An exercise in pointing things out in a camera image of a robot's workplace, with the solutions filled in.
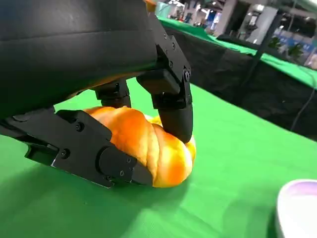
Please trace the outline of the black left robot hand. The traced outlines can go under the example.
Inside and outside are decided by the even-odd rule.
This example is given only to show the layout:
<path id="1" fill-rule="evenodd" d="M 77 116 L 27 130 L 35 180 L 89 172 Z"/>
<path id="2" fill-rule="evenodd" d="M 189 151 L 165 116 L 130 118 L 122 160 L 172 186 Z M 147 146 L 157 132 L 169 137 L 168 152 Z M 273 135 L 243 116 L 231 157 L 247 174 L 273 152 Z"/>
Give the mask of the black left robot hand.
<path id="1" fill-rule="evenodd" d="M 0 132 L 104 187 L 173 187 L 196 154 L 191 68 L 149 0 L 3 0 Z"/>

